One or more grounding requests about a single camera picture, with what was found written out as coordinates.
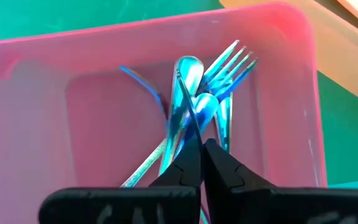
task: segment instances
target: green table surface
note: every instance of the green table surface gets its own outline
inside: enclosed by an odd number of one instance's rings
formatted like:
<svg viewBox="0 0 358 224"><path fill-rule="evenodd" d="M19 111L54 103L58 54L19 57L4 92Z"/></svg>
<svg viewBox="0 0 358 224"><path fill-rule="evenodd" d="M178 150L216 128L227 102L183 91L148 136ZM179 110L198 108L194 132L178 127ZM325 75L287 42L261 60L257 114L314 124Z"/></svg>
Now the green table surface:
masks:
<svg viewBox="0 0 358 224"><path fill-rule="evenodd" d="M218 0L0 0L0 40L220 9ZM358 98L319 73L328 183L358 181Z"/></svg>

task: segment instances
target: green mat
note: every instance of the green mat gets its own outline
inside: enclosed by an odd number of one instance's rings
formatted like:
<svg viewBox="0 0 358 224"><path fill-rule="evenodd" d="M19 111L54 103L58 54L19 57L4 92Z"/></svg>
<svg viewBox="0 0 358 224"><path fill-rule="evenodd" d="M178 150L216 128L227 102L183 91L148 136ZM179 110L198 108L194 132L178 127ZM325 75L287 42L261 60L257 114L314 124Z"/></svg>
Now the green mat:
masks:
<svg viewBox="0 0 358 224"><path fill-rule="evenodd" d="M0 1L0 39L222 8L218 0ZM358 98L319 74L328 183L358 181Z"/></svg>

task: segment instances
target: pink plastic container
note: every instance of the pink plastic container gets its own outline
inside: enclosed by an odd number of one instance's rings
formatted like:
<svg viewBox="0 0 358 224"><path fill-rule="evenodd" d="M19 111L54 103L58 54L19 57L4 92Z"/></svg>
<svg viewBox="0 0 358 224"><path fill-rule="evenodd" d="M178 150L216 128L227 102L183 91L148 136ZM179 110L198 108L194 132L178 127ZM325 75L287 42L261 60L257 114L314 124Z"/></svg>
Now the pink plastic container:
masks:
<svg viewBox="0 0 358 224"><path fill-rule="evenodd" d="M164 138L154 98L118 65L170 99L175 60L207 67L235 39L260 61L234 93L232 154L274 184L325 187L311 28L264 4L0 41L0 224L35 223L61 188L120 186Z"/></svg>

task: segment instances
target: plastic bin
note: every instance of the plastic bin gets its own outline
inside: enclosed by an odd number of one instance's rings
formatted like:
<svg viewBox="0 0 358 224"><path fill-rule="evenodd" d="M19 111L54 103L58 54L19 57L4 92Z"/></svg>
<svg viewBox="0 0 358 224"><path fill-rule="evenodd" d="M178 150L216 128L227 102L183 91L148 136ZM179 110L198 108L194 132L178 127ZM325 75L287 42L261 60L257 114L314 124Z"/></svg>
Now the plastic bin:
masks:
<svg viewBox="0 0 358 224"><path fill-rule="evenodd" d="M232 153L274 184L325 187L311 27L274 3L0 41L0 224L35 223L61 188L120 186L164 138L154 98L118 65L170 99L179 57L207 64L235 39L260 61L234 94Z"/></svg>
<svg viewBox="0 0 358 224"><path fill-rule="evenodd" d="M220 0L226 8L276 0ZM281 0L301 9L311 22L316 41L317 68L358 96L358 29L312 0Z"/></svg>

